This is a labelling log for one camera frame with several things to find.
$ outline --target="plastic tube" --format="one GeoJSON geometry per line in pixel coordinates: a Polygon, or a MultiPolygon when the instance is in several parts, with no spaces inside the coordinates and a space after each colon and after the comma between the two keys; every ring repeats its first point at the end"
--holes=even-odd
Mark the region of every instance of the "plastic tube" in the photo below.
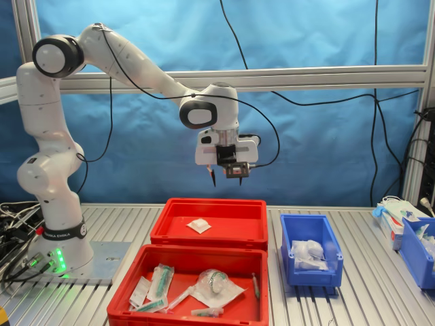
{"type": "Polygon", "coordinates": [[[156,292],[157,297],[162,296],[170,271],[171,271],[170,267],[168,266],[163,267],[162,276],[160,277],[160,282],[158,283],[158,287],[157,287],[157,292],[156,292]]]}
{"type": "Polygon", "coordinates": [[[252,283],[254,284],[254,291],[256,293],[256,297],[257,299],[260,299],[260,290],[258,289],[258,282],[255,273],[252,273],[252,283]]]}
{"type": "Polygon", "coordinates": [[[161,310],[167,306],[168,306],[168,299],[166,297],[164,297],[160,300],[151,301],[151,302],[148,302],[146,304],[143,304],[142,306],[138,307],[138,309],[136,309],[136,311],[137,312],[155,312],[155,311],[161,310]]]}
{"type": "Polygon", "coordinates": [[[188,287],[182,294],[180,294],[178,297],[176,297],[168,306],[167,310],[172,310],[174,309],[176,306],[178,306],[178,304],[183,301],[184,299],[186,299],[190,294],[193,293],[193,291],[195,290],[195,287],[188,287]]]}
{"type": "Polygon", "coordinates": [[[207,308],[207,309],[196,309],[192,310],[192,316],[198,317],[219,317],[220,314],[224,313],[224,309],[222,308],[207,308]]]}

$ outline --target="green led light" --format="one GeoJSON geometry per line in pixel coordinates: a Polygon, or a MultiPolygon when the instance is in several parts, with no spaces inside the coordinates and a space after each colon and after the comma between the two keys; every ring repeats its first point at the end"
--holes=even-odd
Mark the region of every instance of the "green led light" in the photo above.
{"type": "Polygon", "coordinates": [[[61,273],[61,272],[64,272],[67,269],[67,265],[64,262],[62,251],[59,248],[56,249],[56,253],[57,253],[57,258],[58,258],[58,260],[60,262],[60,266],[61,266],[61,268],[59,268],[57,270],[57,272],[61,273]]]}

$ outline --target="green syringe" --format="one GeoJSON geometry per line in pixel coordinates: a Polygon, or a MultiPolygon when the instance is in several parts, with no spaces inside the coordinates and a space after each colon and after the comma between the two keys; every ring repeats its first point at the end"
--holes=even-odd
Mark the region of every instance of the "green syringe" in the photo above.
{"type": "Polygon", "coordinates": [[[162,296],[167,279],[168,279],[169,272],[171,271],[171,268],[169,266],[163,266],[162,269],[163,269],[163,272],[162,272],[162,276],[160,277],[160,281],[159,281],[158,286],[157,286],[156,297],[162,296]]]}
{"type": "Polygon", "coordinates": [[[162,306],[164,305],[163,299],[160,299],[160,300],[155,301],[155,302],[150,302],[146,306],[142,306],[142,307],[138,308],[136,311],[148,311],[148,310],[151,310],[152,308],[155,308],[155,307],[160,306],[160,305],[162,305],[162,306]]]}

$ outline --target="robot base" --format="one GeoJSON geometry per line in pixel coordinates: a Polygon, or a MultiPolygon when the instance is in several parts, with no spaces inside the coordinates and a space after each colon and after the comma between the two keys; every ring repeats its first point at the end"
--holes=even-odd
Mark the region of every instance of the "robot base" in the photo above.
{"type": "Polygon", "coordinates": [[[31,276],[47,262],[54,260],[54,265],[49,270],[30,281],[60,283],[69,278],[78,284],[110,285],[130,245],[131,242],[88,242],[78,238],[56,242],[37,237],[29,248],[28,258],[46,252],[50,252],[50,256],[42,255],[42,260],[35,268],[20,278],[31,276]]]}
{"type": "Polygon", "coordinates": [[[72,270],[62,277],[51,278],[52,283],[62,282],[66,278],[76,284],[110,285],[118,275],[120,266],[126,256],[131,242],[90,241],[94,257],[85,266],[72,270]]]}

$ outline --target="clear plastic package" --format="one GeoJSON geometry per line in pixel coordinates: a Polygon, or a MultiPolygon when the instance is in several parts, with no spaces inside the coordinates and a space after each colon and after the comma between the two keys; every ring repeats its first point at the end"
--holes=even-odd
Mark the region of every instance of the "clear plastic package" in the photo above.
{"type": "Polygon", "coordinates": [[[256,273],[252,273],[252,283],[254,284],[254,291],[257,299],[260,299],[260,290],[258,288],[258,282],[256,278],[256,273]]]}
{"type": "Polygon", "coordinates": [[[167,310],[172,310],[178,304],[186,299],[189,295],[191,295],[195,291],[195,287],[188,287],[182,294],[180,294],[178,297],[176,297],[168,306],[167,310]]]}
{"type": "Polygon", "coordinates": [[[324,259],[324,249],[321,247],[321,244],[315,242],[313,240],[307,241],[308,253],[316,258],[324,259]]]}
{"type": "Polygon", "coordinates": [[[294,267],[302,270],[327,270],[328,264],[324,259],[324,249],[314,240],[292,241],[294,267]]]}
{"type": "Polygon", "coordinates": [[[191,313],[192,316],[218,318],[220,314],[224,313],[224,309],[222,308],[196,309],[196,310],[192,310],[191,313]]]}
{"type": "Polygon", "coordinates": [[[174,276],[174,267],[158,264],[152,274],[152,282],[147,298],[151,301],[157,301],[168,295],[169,285],[174,276]]]}
{"type": "Polygon", "coordinates": [[[239,296],[244,289],[235,285],[219,270],[206,270],[199,275],[192,297],[210,308],[222,308],[239,296]]]}
{"type": "Polygon", "coordinates": [[[435,244],[431,243],[430,241],[428,241],[424,238],[421,239],[421,243],[423,244],[424,249],[426,249],[426,251],[429,253],[429,255],[431,255],[432,258],[435,259],[435,244]]]}
{"type": "Polygon", "coordinates": [[[326,261],[295,258],[294,267],[301,270],[328,270],[326,261]]]}
{"type": "Polygon", "coordinates": [[[130,304],[134,308],[138,308],[143,304],[148,294],[148,291],[150,290],[150,286],[151,282],[145,277],[141,276],[129,300],[130,304]]]}
{"type": "Polygon", "coordinates": [[[166,308],[168,306],[168,299],[166,296],[162,297],[159,300],[147,302],[142,306],[138,307],[135,311],[137,312],[156,312],[166,308]]]}
{"type": "Polygon", "coordinates": [[[428,228],[429,224],[423,225],[421,228],[419,228],[417,231],[415,231],[415,235],[417,235],[418,239],[421,240],[424,236],[424,232],[428,228]]]}

